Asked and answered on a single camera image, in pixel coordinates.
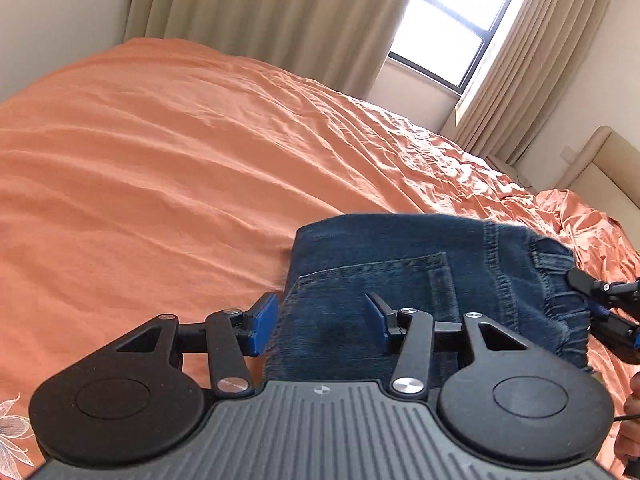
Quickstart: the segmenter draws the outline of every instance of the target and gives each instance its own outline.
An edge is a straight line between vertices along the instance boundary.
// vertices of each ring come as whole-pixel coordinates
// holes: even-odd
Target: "curtain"
[[[132,0],[125,39],[185,38],[365,98],[410,0]]]
[[[512,173],[571,82],[608,3],[512,0],[441,134]]]

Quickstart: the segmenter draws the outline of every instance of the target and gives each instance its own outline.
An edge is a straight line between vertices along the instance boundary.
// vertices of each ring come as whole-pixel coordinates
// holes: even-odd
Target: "beige headboard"
[[[556,187],[615,218],[640,249],[640,152],[611,128],[595,131]]]

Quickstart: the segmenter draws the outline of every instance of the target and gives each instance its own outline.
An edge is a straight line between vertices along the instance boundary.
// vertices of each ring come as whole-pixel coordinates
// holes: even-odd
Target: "curtain fold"
[[[184,38],[365,98],[410,0],[132,0],[125,39]]]
[[[609,0],[513,0],[441,134],[505,170],[571,82]]]

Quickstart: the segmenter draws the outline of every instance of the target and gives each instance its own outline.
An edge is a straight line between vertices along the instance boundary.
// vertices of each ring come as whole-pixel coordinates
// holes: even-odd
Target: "wrinkled fabric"
[[[370,292],[436,321],[480,312],[586,369],[589,310],[564,278],[572,267],[567,247],[522,226],[436,214],[316,222],[293,243],[265,377],[388,384],[398,356],[382,355],[366,325]],[[458,369],[455,354],[437,352],[430,387]]]
[[[296,230],[353,212],[511,222],[599,278],[640,274],[620,228],[571,194],[533,197],[447,139],[256,60],[133,40],[0,103],[0,402],[19,394],[10,414],[26,415],[39,383],[161,312],[200,322],[282,290]],[[620,411],[632,370],[591,348]],[[202,356],[185,370],[207,384]],[[33,438],[12,442],[42,461]]]

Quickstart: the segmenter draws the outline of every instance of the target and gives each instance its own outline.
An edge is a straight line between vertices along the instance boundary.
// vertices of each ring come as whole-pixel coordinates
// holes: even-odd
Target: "white wall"
[[[130,0],[0,0],[0,101],[122,41]]]
[[[603,124],[640,149],[640,0],[611,0],[578,73],[516,169],[536,189],[553,187],[568,167],[562,149],[579,152]]]
[[[438,133],[459,98],[433,79],[387,58],[367,101]]]

